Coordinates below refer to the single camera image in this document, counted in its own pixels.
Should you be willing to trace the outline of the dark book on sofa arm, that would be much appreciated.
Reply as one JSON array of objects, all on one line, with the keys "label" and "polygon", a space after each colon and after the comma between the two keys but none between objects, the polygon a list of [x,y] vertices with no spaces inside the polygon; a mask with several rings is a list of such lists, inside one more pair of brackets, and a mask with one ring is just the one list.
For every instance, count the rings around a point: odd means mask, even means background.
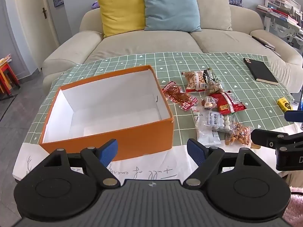
[{"label": "dark book on sofa arm", "polygon": [[252,36],[252,38],[256,41],[258,41],[259,43],[261,43],[263,46],[265,46],[266,48],[269,48],[271,50],[275,51],[275,46],[270,44],[269,42],[267,42],[266,40],[263,40],[262,38],[258,38],[256,36]]}]

